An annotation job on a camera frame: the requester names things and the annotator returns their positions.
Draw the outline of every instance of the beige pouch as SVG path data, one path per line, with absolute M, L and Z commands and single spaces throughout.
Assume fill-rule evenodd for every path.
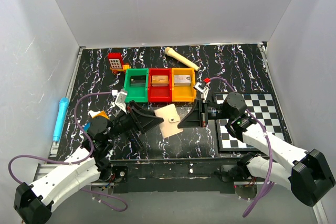
M 170 104 L 163 108 L 154 110 L 156 116 L 163 118 L 163 123 L 159 124 L 162 137 L 166 138 L 182 132 L 183 129 L 177 128 L 177 125 L 181 121 L 180 116 L 177 113 L 175 104 Z

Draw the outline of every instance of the yellow bin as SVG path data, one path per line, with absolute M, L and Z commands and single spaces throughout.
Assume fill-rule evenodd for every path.
M 187 74 L 191 76 L 191 86 L 175 86 L 174 75 Z M 193 68 L 172 68 L 173 102 L 194 102 L 196 98 L 195 70 Z

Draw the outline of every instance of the plastic bin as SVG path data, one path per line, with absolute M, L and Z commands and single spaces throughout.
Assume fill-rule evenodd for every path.
M 168 76 L 169 84 L 163 87 L 152 86 L 152 76 Z M 148 82 L 149 102 L 172 102 L 172 69 L 171 68 L 150 68 Z
M 191 86 L 175 86 L 174 76 L 177 74 L 187 74 L 191 76 Z M 172 68 L 172 101 L 173 102 L 193 102 L 196 98 L 195 70 L 193 68 Z
M 132 68 L 126 71 L 124 89 L 128 91 L 125 102 L 148 102 L 148 68 Z M 132 76 L 146 76 L 146 83 L 141 87 L 131 86 Z

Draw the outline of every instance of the chessboard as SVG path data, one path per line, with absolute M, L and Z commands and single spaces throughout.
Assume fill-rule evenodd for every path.
M 228 93 L 214 93 L 214 102 L 221 104 Z M 284 129 L 278 116 L 278 110 L 271 93 L 242 94 L 247 109 L 265 126 L 268 132 L 285 140 Z M 227 119 L 216 120 L 218 145 L 220 152 L 253 152 L 258 149 L 232 137 L 226 130 Z

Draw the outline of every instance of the marble tabletop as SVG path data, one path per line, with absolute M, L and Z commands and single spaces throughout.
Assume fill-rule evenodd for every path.
M 213 76 L 221 76 L 229 81 L 241 93 L 273 93 L 273 88 L 262 59 L 260 46 L 251 45 L 195 45 L 172 47 L 184 57 L 199 65 L 196 74 L 198 81 Z M 122 89 L 125 75 L 112 74 L 107 55 L 121 52 L 124 63 L 132 68 L 179 68 L 185 67 L 175 59 L 164 54 L 164 47 L 141 48 L 105 48 L 84 49 L 72 91 L 69 110 L 60 140 L 57 160 L 66 159 L 83 140 L 83 134 L 75 127 L 73 110 L 79 98 L 93 92 Z M 212 84 L 212 90 L 228 91 L 220 82 Z M 181 117 L 191 108 L 190 103 L 177 105 Z M 143 104 L 155 109 L 162 104 Z M 85 125 L 89 120 L 88 112 L 104 110 L 113 120 L 117 108 L 112 106 L 112 96 L 102 95 L 84 100 L 78 107 L 78 120 Z M 182 133 L 163 139 L 159 127 L 140 137 L 145 150 L 137 152 L 132 149 L 125 136 L 114 140 L 114 147 L 108 157 L 113 159 L 164 159 L 219 157 L 218 139 L 215 122 L 210 121 L 207 128 L 184 129 Z

